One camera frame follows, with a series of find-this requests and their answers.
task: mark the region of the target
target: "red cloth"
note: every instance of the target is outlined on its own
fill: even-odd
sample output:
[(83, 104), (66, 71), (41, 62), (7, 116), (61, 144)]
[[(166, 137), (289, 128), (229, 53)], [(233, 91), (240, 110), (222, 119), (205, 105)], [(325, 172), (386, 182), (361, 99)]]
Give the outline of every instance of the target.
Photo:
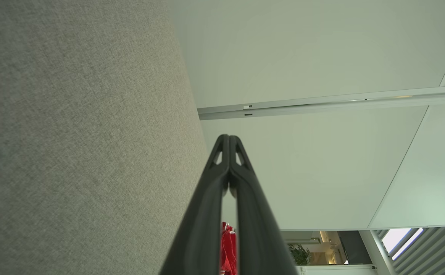
[(233, 227), (227, 223), (222, 223), (221, 236), (221, 270), (224, 270), (225, 275), (238, 275), (236, 269), (236, 233)]

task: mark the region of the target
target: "green plant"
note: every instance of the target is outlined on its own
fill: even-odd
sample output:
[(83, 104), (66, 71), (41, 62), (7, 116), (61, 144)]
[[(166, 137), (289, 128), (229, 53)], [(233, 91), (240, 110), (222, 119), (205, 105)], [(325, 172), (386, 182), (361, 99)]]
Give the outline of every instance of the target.
[(290, 254), (294, 258), (296, 265), (309, 265), (311, 263), (311, 253), (309, 249), (304, 249), (302, 245), (289, 244)]

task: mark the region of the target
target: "warm light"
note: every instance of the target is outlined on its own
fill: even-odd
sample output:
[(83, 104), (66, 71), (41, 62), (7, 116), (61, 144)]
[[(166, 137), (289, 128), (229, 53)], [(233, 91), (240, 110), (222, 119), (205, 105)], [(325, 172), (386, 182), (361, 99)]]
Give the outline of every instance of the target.
[(407, 235), (407, 233), (411, 230), (410, 228), (398, 228), (391, 229), (385, 234), (385, 237), (382, 239), (382, 242), (387, 249), (387, 252), (391, 252), (392, 249)]
[(400, 254), (402, 254), (402, 252), (404, 252), (404, 250), (406, 250), (407, 247), (409, 247), (409, 245), (411, 245), (411, 243), (414, 242), (419, 235), (421, 235), (421, 233), (423, 233), (423, 228), (419, 228), (418, 231), (414, 233), (414, 235), (401, 247), (401, 249), (399, 249), (399, 251), (392, 256), (392, 260), (395, 261), (395, 259), (397, 259), (397, 257), (399, 257)]

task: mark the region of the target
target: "gray fabric surface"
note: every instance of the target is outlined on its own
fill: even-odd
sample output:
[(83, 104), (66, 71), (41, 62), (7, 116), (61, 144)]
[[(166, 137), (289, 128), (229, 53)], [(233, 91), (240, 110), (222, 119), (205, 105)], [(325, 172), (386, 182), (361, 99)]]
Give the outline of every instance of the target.
[(155, 274), (207, 152), (168, 8), (0, 1), (0, 274)]

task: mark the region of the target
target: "gray textured panel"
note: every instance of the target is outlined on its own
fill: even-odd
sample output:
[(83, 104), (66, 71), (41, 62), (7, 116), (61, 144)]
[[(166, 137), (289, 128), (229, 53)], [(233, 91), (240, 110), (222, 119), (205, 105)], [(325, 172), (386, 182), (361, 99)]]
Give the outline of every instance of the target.
[(165, 3), (0, 2), (0, 274), (155, 274), (206, 158)]

